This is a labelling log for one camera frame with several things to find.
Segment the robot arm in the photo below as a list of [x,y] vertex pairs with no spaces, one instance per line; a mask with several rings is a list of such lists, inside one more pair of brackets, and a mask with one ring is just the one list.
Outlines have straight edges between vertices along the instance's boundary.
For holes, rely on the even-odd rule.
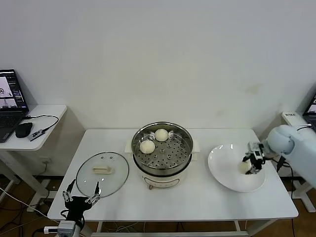
[[66,191],[63,191],[63,198],[68,212],[65,221],[61,221],[58,227],[45,227],[44,233],[57,233],[59,237],[79,237],[80,231],[84,227],[83,213],[89,209],[100,199],[101,189],[97,182],[94,195],[90,198],[72,196],[71,191],[74,187],[75,179],[68,186]]
[[246,174],[258,173],[268,157],[281,155],[308,183],[316,187],[316,144],[305,140],[291,126],[281,125],[271,130],[262,143],[249,143],[243,161],[250,159],[251,169]]

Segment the laptop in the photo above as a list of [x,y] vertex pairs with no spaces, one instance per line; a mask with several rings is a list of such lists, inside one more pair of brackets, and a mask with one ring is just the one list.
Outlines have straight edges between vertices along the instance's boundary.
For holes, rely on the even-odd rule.
[[309,122],[311,125],[313,125],[313,129],[316,131],[316,94],[303,113],[303,118],[306,120],[306,122]]
[[10,137],[28,112],[15,71],[0,70],[0,143]]

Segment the glass lid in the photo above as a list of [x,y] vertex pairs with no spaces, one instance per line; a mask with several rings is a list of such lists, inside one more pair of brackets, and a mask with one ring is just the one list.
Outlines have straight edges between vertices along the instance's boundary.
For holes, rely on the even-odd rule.
[[87,196],[94,195],[99,182],[101,198],[119,190],[127,180],[129,166],[127,160],[118,153],[103,152],[89,158],[80,167],[76,184],[79,191]]

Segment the laptop screen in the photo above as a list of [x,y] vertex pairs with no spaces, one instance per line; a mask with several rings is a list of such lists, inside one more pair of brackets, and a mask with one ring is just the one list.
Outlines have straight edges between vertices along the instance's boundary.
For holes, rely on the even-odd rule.
[[14,70],[0,70],[0,111],[28,110]]
[[316,115],[316,95],[313,97],[312,101],[308,105],[304,114],[305,115]]

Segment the laptop keyboard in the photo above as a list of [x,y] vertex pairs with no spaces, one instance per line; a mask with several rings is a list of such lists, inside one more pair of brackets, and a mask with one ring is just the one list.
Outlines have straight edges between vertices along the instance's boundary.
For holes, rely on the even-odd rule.
[[13,127],[20,118],[17,115],[0,115],[0,128]]

